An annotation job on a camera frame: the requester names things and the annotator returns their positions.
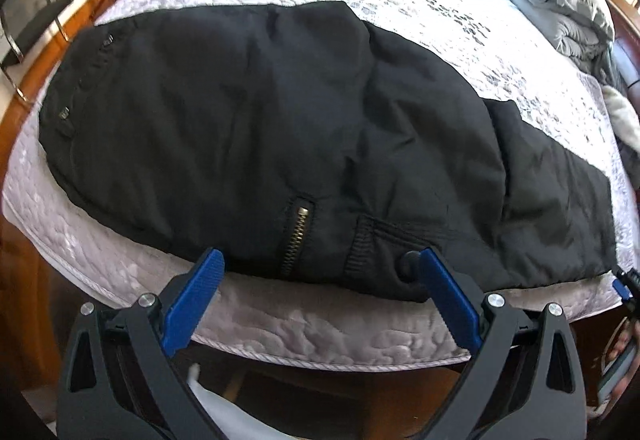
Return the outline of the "black pants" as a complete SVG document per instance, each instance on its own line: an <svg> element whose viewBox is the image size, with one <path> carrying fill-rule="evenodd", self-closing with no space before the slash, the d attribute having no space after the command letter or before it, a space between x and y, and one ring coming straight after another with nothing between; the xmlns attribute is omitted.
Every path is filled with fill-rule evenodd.
<svg viewBox="0 0 640 440"><path fill-rule="evenodd" d="M616 261L602 171L345 4L200 6L79 33L39 111L68 198L230 271L422 303L435 249L484 291Z"/></svg>

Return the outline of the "black mesh metal chair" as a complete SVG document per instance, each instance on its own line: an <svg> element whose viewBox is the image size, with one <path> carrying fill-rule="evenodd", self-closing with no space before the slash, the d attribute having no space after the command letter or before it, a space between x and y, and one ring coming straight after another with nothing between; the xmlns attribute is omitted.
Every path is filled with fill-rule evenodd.
<svg viewBox="0 0 640 440"><path fill-rule="evenodd" d="M1 35L8 44L8 50L1 58L1 72L23 104L32 104L32 101L14 82L8 69L21 64L39 38L52 26L56 26L66 43L70 42L60 15L72 3L73 0L4 0L1 4Z"/></svg>

